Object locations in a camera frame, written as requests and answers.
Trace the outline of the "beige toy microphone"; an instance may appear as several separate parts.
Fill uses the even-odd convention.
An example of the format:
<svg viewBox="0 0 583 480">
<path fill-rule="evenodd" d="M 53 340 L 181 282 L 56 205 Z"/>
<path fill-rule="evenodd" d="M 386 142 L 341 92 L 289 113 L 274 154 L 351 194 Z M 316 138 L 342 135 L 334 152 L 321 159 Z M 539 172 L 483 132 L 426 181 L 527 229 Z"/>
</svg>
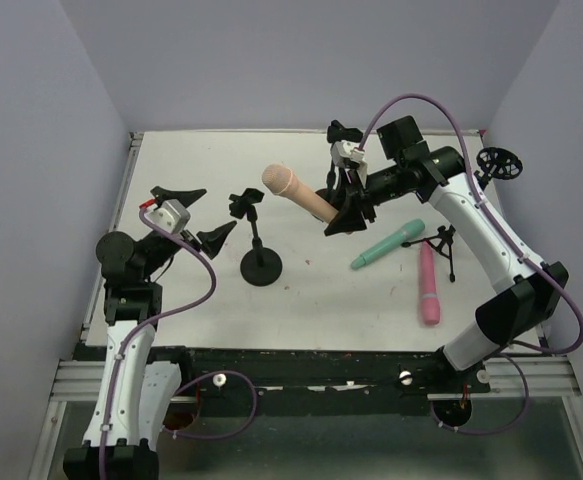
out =
<svg viewBox="0 0 583 480">
<path fill-rule="evenodd" d="M 292 201 L 325 223 L 330 223 L 338 214 L 333 206 L 302 183 L 291 169 L 283 165 L 267 166 L 261 180 L 273 195 Z"/>
</svg>

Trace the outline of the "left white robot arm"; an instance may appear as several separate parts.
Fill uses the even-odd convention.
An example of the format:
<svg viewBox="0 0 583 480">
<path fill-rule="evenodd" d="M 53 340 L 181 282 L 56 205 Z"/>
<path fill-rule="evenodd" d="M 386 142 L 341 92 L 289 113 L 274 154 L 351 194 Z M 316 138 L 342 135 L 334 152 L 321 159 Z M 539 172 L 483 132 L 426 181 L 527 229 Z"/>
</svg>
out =
<svg viewBox="0 0 583 480">
<path fill-rule="evenodd" d="M 98 398 L 81 446 L 66 451 L 70 479 L 156 479 L 157 440 L 171 396 L 187 373 L 177 356 L 153 353 L 162 312 L 162 286 L 152 274 L 185 250 L 208 267 L 235 227 L 228 222 L 208 232 L 186 229 L 189 207 L 205 190 L 154 187 L 140 207 L 149 233 L 140 240 L 122 231 L 96 245 L 104 279 L 105 365 Z"/>
</svg>

